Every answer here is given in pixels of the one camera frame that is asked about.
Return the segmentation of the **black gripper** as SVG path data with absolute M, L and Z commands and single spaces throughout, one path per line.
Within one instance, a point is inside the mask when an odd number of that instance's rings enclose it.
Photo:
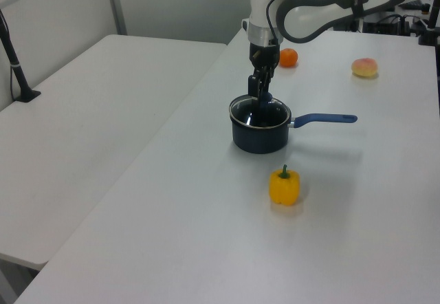
M 259 99 L 262 92 L 268 92 L 274 70 L 278 66 L 280 47 L 271 45 L 262 47 L 250 43 L 250 62 L 254 72 L 248 77 L 247 94 Z

